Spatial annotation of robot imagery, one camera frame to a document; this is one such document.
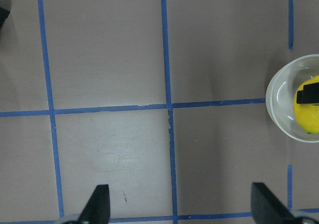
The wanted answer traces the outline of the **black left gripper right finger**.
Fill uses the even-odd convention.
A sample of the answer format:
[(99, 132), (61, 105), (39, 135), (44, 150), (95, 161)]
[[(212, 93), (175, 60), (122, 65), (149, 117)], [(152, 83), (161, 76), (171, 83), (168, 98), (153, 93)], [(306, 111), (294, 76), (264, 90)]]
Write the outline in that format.
[(251, 185), (251, 215), (256, 224), (301, 223), (262, 182)]

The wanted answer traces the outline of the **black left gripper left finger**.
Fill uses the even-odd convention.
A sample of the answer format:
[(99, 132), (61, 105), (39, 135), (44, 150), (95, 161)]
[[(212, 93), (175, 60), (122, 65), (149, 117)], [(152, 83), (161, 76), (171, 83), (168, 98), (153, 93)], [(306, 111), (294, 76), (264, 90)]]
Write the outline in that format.
[(110, 220), (109, 185), (97, 185), (80, 214), (80, 224), (108, 224)]

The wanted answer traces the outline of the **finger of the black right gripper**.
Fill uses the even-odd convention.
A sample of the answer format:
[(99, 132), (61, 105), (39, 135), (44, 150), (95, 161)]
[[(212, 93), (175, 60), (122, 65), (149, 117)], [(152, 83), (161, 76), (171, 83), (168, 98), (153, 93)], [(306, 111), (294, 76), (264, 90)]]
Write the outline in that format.
[(318, 104), (319, 103), (319, 83), (303, 85), (300, 91), (297, 91), (297, 104)]

